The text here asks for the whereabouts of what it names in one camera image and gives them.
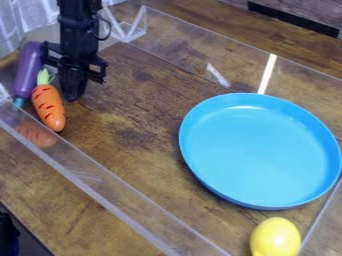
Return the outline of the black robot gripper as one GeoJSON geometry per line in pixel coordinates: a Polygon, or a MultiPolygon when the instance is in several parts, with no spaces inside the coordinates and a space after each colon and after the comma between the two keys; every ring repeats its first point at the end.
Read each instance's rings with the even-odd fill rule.
{"type": "Polygon", "coordinates": [[[105,82],[104,59],[97,56],[98,42],[108,36],[98,35],[98,23],[108,21],[100,15],[77,20],[57,17],[60,42],[42,43],[42,62],[57,68],[62,97],[76,100],[85,91],[86,80],[105,82]]]}

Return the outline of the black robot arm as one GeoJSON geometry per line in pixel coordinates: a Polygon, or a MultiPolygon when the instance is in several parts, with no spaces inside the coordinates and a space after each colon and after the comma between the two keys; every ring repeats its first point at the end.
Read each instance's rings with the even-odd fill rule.
{"type": "Polygon", "coordinates": [[[86,82],[105,82],[106,61],[97,56],[101,0],[56,0],[60,42],[42,43],[42,62],[57,68],[62,97],[74,101],[84,93],[86,82]]]}

